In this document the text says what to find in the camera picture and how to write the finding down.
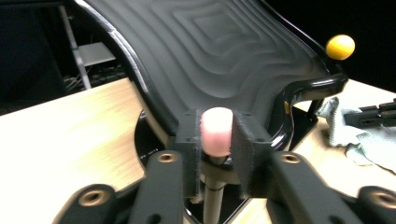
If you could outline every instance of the pink fingertip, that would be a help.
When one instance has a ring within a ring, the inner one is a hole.
[[[211,157],[230,155],[233,111],[224,107],[206,110],[201,116],[201,139],[204,152]]]

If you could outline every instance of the black chair seat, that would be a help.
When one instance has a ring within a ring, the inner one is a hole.
[[[252,113],[273,137],[287,133],[289,141],[285,107],[337,93],[347,80],[320,46],[258,0],[78,3],[109,34],[169,135],[184,112],[224,106]]]

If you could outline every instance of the crumpled cloth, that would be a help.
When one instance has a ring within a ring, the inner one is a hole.
[[[396,174],[396,127],[359,129],[348,126],[344,115],[361,112],[333,97],[318,111],[330,127],[329,144],[346,147],[346,157],[358,165],[376,164]]]

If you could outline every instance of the yellow ball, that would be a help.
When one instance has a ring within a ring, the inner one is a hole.
[[[345,60],[355,50],[355,41],[349,35],[336,35],[326,45],[326,53],[335,60]]]

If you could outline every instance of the table surface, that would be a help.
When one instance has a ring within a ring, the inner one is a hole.
[[[349,80],[338,97],[366,106],[391,102],[396,94]],[[0,117],[0,223],[51,223],[78,189],[102,183],[120,190],[143,178],[134,148],[141,110],[125,78]],[[295,150],[327,185],[351,196],[370,185],[396,190],[396,175],[355,165],[344,147],[328,145],[327,131],[319,118]],[[269,222],[264,199],[250,200],[233,220]]]

